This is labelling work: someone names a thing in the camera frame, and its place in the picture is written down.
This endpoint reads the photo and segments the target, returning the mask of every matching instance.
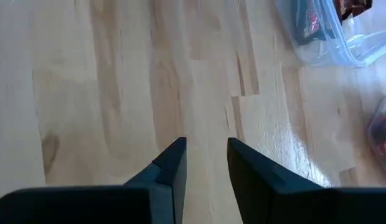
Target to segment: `wood grain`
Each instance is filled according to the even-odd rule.
[[[363,69],[306,67],[272,0],[15,4],[0,6],[0,181],[15,179],[0,195],[44,178],[120,184],[178,136],[184,223],[242,222],[232,136],[325,187],[386,185],[365,138],[386,55]]]

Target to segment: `light wood floor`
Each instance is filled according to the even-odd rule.
[[[123,183],[178,136],[184,223],[241,223],[230,136],[325,187],[386,185],[364,132],[384,94],[386,56],[303,66],[272,0],[0,0],[0,196]]]

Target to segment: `wooden floor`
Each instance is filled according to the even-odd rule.
[[[305,67],[272,0],[0,0],[0,196],[123,183],[178,136],[184,223],[241,223],[231,136],[325,187],[386,185],[364,132],[384,94],[386,55]]]

